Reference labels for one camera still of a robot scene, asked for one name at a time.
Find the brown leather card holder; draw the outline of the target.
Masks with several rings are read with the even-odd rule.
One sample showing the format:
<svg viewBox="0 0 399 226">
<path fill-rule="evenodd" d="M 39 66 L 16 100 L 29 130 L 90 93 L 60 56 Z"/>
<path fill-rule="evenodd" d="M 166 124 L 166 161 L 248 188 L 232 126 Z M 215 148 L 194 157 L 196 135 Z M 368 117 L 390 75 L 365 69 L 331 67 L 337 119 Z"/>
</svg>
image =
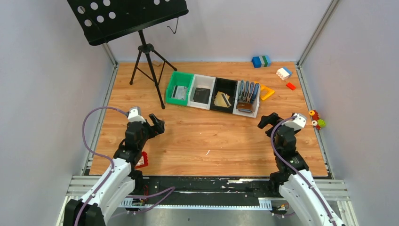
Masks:
<svg viewBox="0 0 399 226">
<path fill-rule="evenodd" d="M 238 102 L 237 103 L 237 110 L 240 111 L 240 112 L 245 112 L 245 113 L 253 113 L 254 112 L 254 106 L 251 103 Z"/>
</svg>

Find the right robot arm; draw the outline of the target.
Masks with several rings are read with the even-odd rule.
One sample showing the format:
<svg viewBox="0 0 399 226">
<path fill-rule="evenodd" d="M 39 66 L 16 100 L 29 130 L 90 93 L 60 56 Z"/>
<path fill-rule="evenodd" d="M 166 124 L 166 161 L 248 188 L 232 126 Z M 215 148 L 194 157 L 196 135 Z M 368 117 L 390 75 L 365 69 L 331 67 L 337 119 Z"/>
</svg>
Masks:
<svg viewBox="0 0 399 226">
<path fill-rule="evenodd" d="M 277 113 L 262 116 L 258 127 L 271 128 L 266 135 L 271 140 L 277 172 L 270 174 L 267 185 L 274 196 L 282 196 L 303 225 L 343 226 L 345 223 L 328 204 L 317 187 L 304 158 L 296 149 L 296 134 L 305 127 L 307 118 L 293 113 L 282 119 Z"/>
</svg>

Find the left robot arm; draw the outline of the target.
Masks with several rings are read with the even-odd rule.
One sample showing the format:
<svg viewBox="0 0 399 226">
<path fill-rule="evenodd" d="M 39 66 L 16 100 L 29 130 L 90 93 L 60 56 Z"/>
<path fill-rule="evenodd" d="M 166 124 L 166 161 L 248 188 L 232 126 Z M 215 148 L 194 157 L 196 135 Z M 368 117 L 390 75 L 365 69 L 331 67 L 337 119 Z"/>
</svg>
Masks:
<svg viewBox="0 0 399 226">
<path fill-rule="evenodd" d="M 115 152 L 109 170 L 78 200 L 65 206 L 65 226 L 104 226 L 129 194 L 144 189 L 143 173 L 136 170 L 145 143 L 164 133 L 165 122 L 149 115 L 152 125 L 140 114 L 130 113 L 125 138 Z"/>
</svg>

